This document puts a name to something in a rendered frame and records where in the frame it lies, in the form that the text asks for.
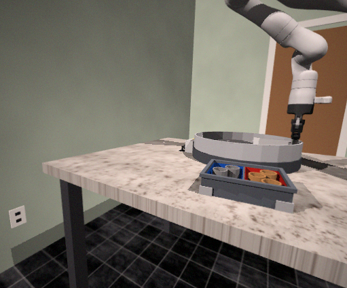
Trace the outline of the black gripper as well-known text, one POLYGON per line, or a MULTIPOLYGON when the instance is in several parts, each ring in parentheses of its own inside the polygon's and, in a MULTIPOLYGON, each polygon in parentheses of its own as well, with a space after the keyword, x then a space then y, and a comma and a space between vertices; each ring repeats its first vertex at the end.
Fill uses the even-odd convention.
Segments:
POLYGON ((287 107, 288 114, 295 114, 295 119, 291 119, 291 145, 299 143, 300 133, 303 131, 305 120, 303 115, 310 115, 313 113, 313 104, 289 104, 287 107), (309 114, 305 114, 309 113, 309 114), (293 125, 292 125, 293 124, 293 125), (293 128, 293 129, 292 129, 293 128), (294 133, 297 132, 297 133, 294 133))

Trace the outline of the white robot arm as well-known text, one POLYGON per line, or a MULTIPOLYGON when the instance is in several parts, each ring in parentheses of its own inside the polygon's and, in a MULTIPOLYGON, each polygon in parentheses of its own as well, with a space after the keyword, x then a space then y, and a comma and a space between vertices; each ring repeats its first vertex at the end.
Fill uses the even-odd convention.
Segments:
MULTIPOLYGON (((316 97, 318 73, 312 62, 326 55, 328 45, 319 34, 305 29, 287 13, 269 7, 260 0, 224 0, 236 13, 244 16, 284 48, 295 49, 291 59, 293 81, 289 104, 327 104, 331 96, 316 97), (298 51, 297 51, 298 50, 298 51)), ((328 10, 347 13, 347 0, 277 0, 302 10, 328 10)))

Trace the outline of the grey round turntable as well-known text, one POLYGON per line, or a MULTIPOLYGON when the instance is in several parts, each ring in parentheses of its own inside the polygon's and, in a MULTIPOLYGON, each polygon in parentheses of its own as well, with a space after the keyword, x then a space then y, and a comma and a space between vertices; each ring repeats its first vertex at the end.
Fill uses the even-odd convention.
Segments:
POLYGON ((211 159, 283 168, 297 172, 302 164, 303 142, 288 145, 291 138, 247 132, 198 132, 181 150, 193 153, 199 162, 211 159), (183 150, 185 149, 185 150, 183 150))

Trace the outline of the bronze bushing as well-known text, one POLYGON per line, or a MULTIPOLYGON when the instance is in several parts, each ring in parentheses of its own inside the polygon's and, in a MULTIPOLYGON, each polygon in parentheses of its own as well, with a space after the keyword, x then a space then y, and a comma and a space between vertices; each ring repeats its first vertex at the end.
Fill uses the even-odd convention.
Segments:
POLYGON ((271 170, 260 170, 259 173, 266 175, 266 179, 276 180, 277 173, 271 170))
POLYGON ((262 179, 265 179, 266 176, 262 173, 250 172, 248 175, 249 181, 258 181, 261 182, 262 179))
POLYGON ((273 180, 273 179, 262 179, 261 182, 262 183, 270 183, 270 184, 274 184, 274 185, 282 185, 281 182, 273 180))

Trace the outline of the grey divided bin with blue and red compartments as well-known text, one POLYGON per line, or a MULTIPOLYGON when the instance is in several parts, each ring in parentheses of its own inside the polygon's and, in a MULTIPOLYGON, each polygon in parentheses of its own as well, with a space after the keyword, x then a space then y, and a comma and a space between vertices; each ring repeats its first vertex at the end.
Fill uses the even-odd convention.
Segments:
POLYGON ((297 193, 297 188, 283 168, 211 159, 200 172, 200 177, 201 184, 199 186, 199 194, 254 204, 286 213, 293 213, 293 194, 297 193), (240 167, 239 179, 213 175, 214 167, 225 168, 226 165, 240 167), (244 174, 245 168, 246 174, 244 174), (276 180, 281 182, 282 185, 248 180, 250 172, 259 173, 260 170, 271 170, 276 172, 276 180))

